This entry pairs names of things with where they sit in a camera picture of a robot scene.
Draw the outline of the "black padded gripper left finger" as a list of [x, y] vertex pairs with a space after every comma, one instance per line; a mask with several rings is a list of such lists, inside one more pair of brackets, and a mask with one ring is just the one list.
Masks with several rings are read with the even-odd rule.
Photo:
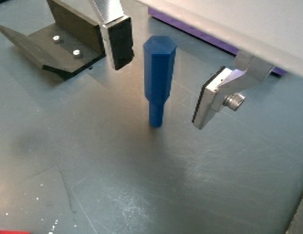
[[120, 0], [88, 0], [100, 24], [112, 68], [121, 69], [133, 59], [132, 20]]

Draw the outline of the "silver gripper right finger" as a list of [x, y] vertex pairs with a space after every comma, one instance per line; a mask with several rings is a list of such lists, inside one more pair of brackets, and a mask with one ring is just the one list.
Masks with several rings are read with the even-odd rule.
[[221, 67], [201, 87], [192, 123], [201, 130], [223, 107], [236, 111], [245, 97], [240, 94], [263, 82], [275, 66], [245, 51], [235, 58], [235, 68]]

